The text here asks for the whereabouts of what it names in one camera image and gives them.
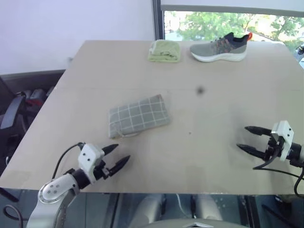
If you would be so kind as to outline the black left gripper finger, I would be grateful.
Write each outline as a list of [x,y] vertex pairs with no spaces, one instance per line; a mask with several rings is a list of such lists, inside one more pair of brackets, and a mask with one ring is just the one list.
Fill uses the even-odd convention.
[[111,144],[109,146],[106,146],[104,148],[102,148],[102,151],[104,152],[104,155],[108,155],[109,153],[111,153],[115,148],[118,147],[119,144]]
[[120,159],[113,168],[111,168],[111,176],[115,175],[118,171],[120,171],[126,163],[129,161],[130,155],[123,157]]

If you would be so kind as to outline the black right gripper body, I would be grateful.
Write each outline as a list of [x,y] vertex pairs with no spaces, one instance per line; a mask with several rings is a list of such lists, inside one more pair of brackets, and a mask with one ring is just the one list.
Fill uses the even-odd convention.
[[282,136],[279,136],[277,139],[274,138],[272,134],[269,134],[269,140],[267,144],[267,148],[265,150],[266,159],[265,161],[271,160],[273,157],[280,157],[285,140]]

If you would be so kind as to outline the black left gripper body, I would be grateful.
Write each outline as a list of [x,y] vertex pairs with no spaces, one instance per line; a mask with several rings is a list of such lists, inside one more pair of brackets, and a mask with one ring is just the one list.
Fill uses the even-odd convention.
[[112,177],[114,175],[113,171],[111,169],[108,169],[105,167],[106,163],[101,160],[97,166],[94,168],[94,177],[96,181],[100,179],[106,180],[109,177]]

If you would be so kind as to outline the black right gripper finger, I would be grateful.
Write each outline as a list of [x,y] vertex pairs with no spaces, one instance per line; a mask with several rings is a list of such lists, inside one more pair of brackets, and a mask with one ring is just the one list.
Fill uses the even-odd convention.
[[258,126],[246,126],[244,127],[247,131],[249,131],[252,134],[255,135],[266,135],[266,136],[271,136],[271,130],[263,127],[258,127]]
[[266,160],[267,157],[266,153],[258,151],[255,147],[245,144],[237,144],[237,147],[254,157],[260,158],[262,160]]

